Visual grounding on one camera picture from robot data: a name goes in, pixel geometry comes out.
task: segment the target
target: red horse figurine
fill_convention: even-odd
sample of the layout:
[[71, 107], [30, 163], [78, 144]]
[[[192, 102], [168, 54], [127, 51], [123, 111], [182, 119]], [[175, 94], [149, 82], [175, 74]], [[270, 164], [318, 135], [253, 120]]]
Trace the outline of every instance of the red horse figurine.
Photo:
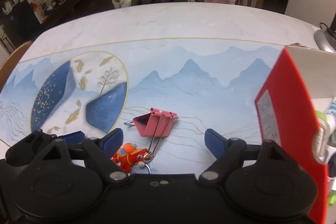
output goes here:
[[147, 152], [147, 149], [135, 149], [134, 144], [126, 143], [115, 152], [112, 161], [116, 164], [120, 164], [119, 167], [126, 173], [129, 173], [132, 165], [143, 161], [143, 157]]

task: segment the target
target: key ring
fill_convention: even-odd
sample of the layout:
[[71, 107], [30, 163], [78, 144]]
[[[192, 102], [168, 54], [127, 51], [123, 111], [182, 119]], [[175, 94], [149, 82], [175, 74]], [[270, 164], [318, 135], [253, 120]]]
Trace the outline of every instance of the key ring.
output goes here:
[[138, 163], [132, 164], [132, 166], [131, 166], [131, 170], [130, 170], [130, 172], [128, 173], [128, 175], [130, 176], [130, 175], [133, 174], [133, 173], [132, 173], [132, 168], [133, 168], [133, 166], [135, 166], [135, 165], [139, 165], [140, 168], [144, 168], [144, 167], [146, 167], [147, 170], [148, 170], [148, 174], [150, 175], [150, 174], [152, 173], [151, 168], [149, 167], [149, 165], [148, 165], [147, 163], [145, 163], [145, 162], [143, 162], [143, 163], [144, 163], [143, 166], [141, 166], [141, 165], [142, 165], [142, 164], [141, 164], [141, 161], [138, 162]]

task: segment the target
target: cable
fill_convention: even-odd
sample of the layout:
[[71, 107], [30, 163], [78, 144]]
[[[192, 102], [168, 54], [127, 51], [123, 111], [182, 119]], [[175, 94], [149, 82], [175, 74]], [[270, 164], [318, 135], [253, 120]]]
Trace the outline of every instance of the cable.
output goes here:
[[333, 38], [336, 39], [336, 32], [334, 32], [332, 29], [330, 29], [327, 24], [323, 23], [323, 22], [320, 22], [320, 28], [321, 30], [325, 30], [327, 31]]

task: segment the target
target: label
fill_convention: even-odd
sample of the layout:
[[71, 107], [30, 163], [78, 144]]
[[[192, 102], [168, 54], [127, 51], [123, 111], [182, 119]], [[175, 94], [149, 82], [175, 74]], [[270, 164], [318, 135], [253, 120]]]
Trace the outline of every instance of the label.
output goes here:
[[281, 146], [278, 123], [268, 90], [265, 90], [260, 97], [257, 102], [257, 108], [264, 139], [273, 140]]
[[324, 128], [320, 125], [320, 130], [316, 138], [316, 151], [315, 151], [318, 155], [321, 153], [324, 131], [325, 131]]

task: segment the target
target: red box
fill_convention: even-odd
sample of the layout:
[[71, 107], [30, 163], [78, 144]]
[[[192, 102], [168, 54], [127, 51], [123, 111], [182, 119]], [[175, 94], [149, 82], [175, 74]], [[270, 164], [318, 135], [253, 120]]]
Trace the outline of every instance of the red box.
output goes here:
[[328, 166], [313, 156], [315, 110], [324, 112], [336, 95], [335, 70], [336, 54], [287, 46], [255, 99], [262, 139], [276, 141], [315, 180], [309, 216], [318, 224], [326, 220], [329, 184]]

